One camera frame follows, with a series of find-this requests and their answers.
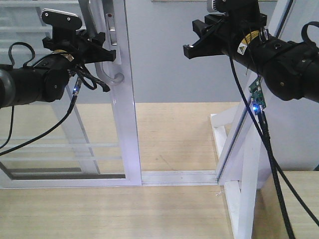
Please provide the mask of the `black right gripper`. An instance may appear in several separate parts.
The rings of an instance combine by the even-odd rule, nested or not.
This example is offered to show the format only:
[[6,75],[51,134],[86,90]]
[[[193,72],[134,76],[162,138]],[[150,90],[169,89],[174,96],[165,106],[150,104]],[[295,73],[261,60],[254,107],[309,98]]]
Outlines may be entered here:
[[231,10],[194,20],[192,30],[200,39],[183,45],[188,59],[227,55],[237,62],[268,62],[269,41],[261,41],[267,16],[258,9]]

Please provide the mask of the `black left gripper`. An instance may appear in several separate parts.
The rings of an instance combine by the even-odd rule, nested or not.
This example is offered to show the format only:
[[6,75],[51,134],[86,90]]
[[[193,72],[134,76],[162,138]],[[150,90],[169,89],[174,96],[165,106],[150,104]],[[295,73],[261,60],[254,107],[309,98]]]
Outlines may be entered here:
[[46,37],[42,40],[43,47],[55,50],[64,50],[71,54],[78,63],[113,62],[116,59],[116,50],[106,50],[103,44],[105,33],[99,32],[92,38],[86,30],[73,32],[68,38],[58,40],[56,37]]

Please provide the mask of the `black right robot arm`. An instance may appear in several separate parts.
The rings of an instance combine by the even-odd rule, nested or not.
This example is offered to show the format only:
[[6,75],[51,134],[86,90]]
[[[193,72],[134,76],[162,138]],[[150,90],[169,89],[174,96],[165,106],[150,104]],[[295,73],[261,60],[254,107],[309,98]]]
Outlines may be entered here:
[[319,100],[319,49],[306,36],[303,41],[282,41],[272,35],[262,41],[267,16],[256,7],[243,7],[223,15],[209,14],[195,20],[193,31],[199,40],[184,45],[188,59],[227,55],[264,78],[268,89],[284,101]]

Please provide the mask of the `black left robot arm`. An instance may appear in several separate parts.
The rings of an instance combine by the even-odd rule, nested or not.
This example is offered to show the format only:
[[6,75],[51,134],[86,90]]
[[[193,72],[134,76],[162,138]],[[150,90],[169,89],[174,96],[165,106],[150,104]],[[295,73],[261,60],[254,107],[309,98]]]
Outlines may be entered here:
[[114,50],[102,47],[104,41],[102,32],[88,40],[83,30],[53,28],[53,36],[42,41],[44,48],[52,50],[51,54],[31,66],[25,62],[19,69],[13,64],[0,66],[1,108],[59,100],[74,75],[91,90],[100,85],[104,92],[110,91],[106,83],[92,76],[85,67],[85,64],[116,59]]

